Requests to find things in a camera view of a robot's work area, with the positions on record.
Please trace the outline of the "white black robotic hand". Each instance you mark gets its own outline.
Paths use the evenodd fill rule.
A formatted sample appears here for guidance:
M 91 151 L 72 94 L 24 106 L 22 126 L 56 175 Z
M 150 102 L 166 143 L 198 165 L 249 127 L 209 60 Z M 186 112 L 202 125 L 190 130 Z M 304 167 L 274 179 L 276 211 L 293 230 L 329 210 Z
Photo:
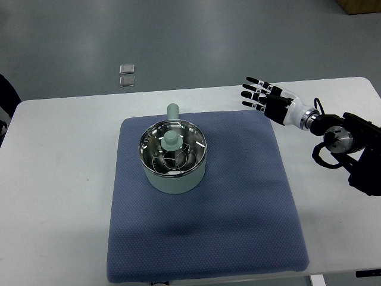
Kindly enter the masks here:
M 310 128 L 319 111 L 303 101 L 295 93 L 272 83 L 247 77 L 241 96 L 242 105 L 262 112 L 268 119 L 283 125 L 294 125 L 301 130 Z

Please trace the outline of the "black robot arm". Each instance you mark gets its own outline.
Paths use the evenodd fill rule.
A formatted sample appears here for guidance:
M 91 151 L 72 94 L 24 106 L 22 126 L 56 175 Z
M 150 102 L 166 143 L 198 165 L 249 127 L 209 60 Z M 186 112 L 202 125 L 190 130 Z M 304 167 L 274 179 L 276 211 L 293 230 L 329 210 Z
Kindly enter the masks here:
M 352 113 L 321 114 L 308 124 L 323 137 L 313 149 L 314 161 L 327 169 L 343 167 L 349 186 L 368 196 L 380 196 L 380 127 Z

